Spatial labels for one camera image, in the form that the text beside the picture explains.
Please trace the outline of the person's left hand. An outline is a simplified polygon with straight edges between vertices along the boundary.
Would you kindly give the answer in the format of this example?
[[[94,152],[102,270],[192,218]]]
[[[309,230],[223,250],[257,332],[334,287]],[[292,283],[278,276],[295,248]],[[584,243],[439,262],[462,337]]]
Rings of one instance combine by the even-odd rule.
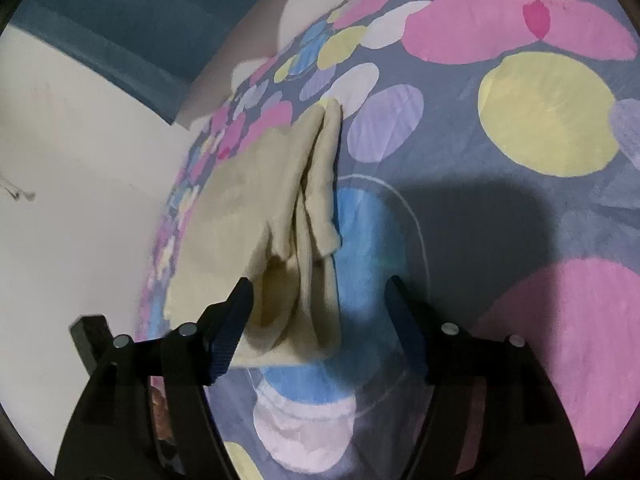
[[[156,436],[161,441],[173,444],[174,433],[172,432],[166,399],[157,388],[151,387],[150,391]]]

